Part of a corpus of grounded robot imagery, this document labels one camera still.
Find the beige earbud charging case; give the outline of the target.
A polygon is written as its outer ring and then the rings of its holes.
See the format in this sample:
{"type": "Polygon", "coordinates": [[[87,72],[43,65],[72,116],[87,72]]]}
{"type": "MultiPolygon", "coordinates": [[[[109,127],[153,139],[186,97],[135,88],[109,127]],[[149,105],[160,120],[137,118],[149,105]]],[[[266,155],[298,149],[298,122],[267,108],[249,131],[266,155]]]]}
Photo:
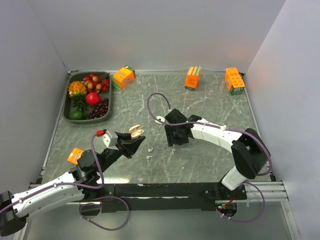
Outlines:
{"type": "Polygon", "coordinates": [[[130,138],[132,140],[141,137],[144,134],[144,132],[145,131],[142,129],[142,126],[140,124],[136,124],[129,129],[130,138]]]}

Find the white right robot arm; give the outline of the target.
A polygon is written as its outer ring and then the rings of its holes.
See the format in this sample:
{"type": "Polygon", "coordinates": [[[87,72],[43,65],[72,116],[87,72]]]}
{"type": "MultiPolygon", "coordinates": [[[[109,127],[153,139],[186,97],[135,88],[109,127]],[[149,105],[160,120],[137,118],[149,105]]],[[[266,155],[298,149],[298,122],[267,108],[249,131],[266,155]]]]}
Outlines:
{"type": "Polygon", "coordinates": [[[232,153],[234,167],[223,176],[218,187],[218,193],[223,199],[230,199],[236,193],[236,188],[254,179],[270,157],[268,149],[252,128],[231,131],[226,126],[213,124],[197,115],[185,117],[176,108],[164,117],[164,122],[170,147],[186,144],[189,139],[197,139],[232,153]]]}

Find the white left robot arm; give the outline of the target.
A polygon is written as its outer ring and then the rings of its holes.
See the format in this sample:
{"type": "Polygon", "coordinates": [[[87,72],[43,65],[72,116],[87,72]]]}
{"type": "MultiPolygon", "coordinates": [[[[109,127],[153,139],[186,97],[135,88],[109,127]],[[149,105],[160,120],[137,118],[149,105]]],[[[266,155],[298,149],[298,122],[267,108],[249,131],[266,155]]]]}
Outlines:
{"type": "Polygon", "coordinates": [[[106,148],[97,153],[95,147],[85,150],[77,164],[61,176],[30,190],[0,195],[0,235],[6,237],[23,229],[33,216],[64,204],[93,201],[104,183],[103,173],[121,156],[127,159],[137,152],[145,140],[140,134],[98,130],[94,137],[101,137],[106,148]]]}

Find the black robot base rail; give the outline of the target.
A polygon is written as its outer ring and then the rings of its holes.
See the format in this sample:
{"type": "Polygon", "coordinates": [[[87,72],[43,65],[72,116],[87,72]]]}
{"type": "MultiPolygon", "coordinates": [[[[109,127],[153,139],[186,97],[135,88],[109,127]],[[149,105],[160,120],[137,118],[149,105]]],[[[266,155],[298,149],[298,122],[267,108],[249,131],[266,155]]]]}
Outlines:
{"type": "Polygon", "coordinates": [[[218,203],[247,199],[244,186],[234,191],[222,188],[218,182],[200,183],[110,183],[94,197],[105,199],[82,203],[84,216],[118,211],[189,210],[215,211],[218,203]]]}

